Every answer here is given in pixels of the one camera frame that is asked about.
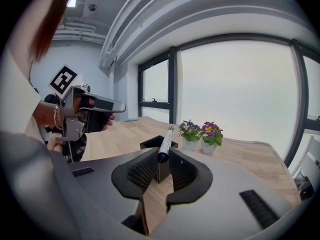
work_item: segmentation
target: flower pot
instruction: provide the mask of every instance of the flower pot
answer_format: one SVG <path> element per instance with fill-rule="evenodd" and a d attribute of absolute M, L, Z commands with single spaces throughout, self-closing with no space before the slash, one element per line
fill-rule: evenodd
<path fill-rule="evenodd" d="M 183 138 L 183 149 L 194 151 L 198 145 L 198 141 L 187 141 L 185 138 Z"/>
<path fill-rule="evenodd" d="M 202 139 L 201 146 L 201 151 L 203 154 L 213 154 L 217 148 L 217 143 L 209 145 L 209 143 L 205 142 L 204 139 Z"/>

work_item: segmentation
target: black grille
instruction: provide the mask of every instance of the black grille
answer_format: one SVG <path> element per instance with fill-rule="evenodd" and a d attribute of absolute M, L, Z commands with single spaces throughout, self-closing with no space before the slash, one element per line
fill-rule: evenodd
<path fill-rule="evenodd" d="M 198 174 L 197 168 L 171 150 L 169 151 L 169 168 L 173 179 L 173 190 L 176 192 L 192 183 Z"/>
<path fill-rule="evenodd" d="M 147 156 L 127 170 L 126 178 L 142 189 L 143 193 L 149 187 L 157 172 L 158 152 Z"/>
<path fill-rule="evenodd" d="M 93 171 L 94 171 L 93 169 L 88 167 L 88 168 L 83 168 L 83 169 L 79 169 L 79 170 L 73 170 L 72 174 L 74 177 L 78 177 L 81 175 L 92 173 Z"/>
<path fill-rule="evenodd" d="M 279 219 L 275 212 L 254 190 L 244 191 L 239 193 L 239 195 L 242 197 L 262 229 L 266 229 Z"/>

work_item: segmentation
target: black box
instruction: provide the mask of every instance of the black box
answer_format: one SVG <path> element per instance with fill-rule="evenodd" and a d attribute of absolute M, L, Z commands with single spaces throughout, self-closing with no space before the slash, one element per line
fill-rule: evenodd
<path fill-rule="evenodd" d="M 159 135 L 154 138 L 148 139 L 142 143 L 140 143 L 140 148 L 147 149 L 147 148 L 154 148 L 154 147 L 161 147 L 162 142 L 164 141 L 165 137 Z M 177 148 L 178 143 L 171 141 L 171 147 Z M 164 163 L 158 163 L 158 169 L 156 170 L 156 175 L 154 178 L 158 183 L 161 183 L 166 177 L 170 174 L 169 170 L 169 161 Z"/>

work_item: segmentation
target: ceiling pipe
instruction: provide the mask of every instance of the ceiling pipe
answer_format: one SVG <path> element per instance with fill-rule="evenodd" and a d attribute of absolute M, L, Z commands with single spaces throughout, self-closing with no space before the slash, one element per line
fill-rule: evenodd
<path fill-rule="evenodd" d="M 81 30 L 86 32 L 94 33 L 95 31 L 90 28 L 82 28 L 82 27 L 76 27 L 76 26 L 65 26 L 64 24 L 61 24 L 57 27 L 57 30 Z"/>
<path fill-rule="evenodd" d="M 93 42 L 97 44 L 103 44 L 104 40 L 96 38 L 96 37 L 89 37 L 89 36 L 77 36 L 77 35 L 68 35 L 68 34 L 56 34 L 54 35 L 53 41 L 61 41 L 61 40 L 75 40 L 75 41 L 87 41 L 87 42 Z"/>
<path fill-rule="evenodd" d="M 82 23 L 65 22 L 64 25 L 69 26 L 69 27 L 84 27 L 84 28 L 91 29 L 94 31 L 97 30 L 97 28 L 95 26 L 88 25 L 88 24 L 82 24 Z"/>
<path fill-rule="evenodd" d="M 90 23 L 90 24 L 102 26 L 102 27 L 108 28 L 108 29 L 110 29 L 110 27 L 111 27 L 108 24 L 102 23 L 100 21 L 92 20 L 92 19 L 87 19 L 87 18 L 64 17 L 64 20 L 65 20 L 65 22 L 71 22 L 71 23 L 73 23 L 74 21 L 83 22 L 83 23 Z"/>
<path fill-rule="evenodd" d="M 91 33 L 91 32 L 85 32 L 85 31 L 81 31 L 81 30 L 57 30 L 55 32 L 55 34 L 57 35 L 63 35 L 63 34 L 71 34 L 71 35 L 82 35 L 82 36 L 89 36 L 89 37 L 94 37 L 94 38 L 100 38 L 105 40 L 106 36 L 103 34 L 97 34 L 97 33 Z"/>

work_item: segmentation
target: black pad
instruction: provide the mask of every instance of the black pad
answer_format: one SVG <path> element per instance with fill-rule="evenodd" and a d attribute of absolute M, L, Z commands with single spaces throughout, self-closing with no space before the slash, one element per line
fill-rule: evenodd
<path fill-rule="evenodd" d="M 158 148 L 117 166 L 111 175 L 113 185 L 126 198 L 142 200 L 158 167 Z"/>
<path fill-rule="evenodd" d="M 210 169 L 174 147 L 169 149 L 169 169 L 174 193 L 166 197 L 167 210 L 171 205 L 190 204 L 202 197 L 210 188 L 213 175 Z"/>

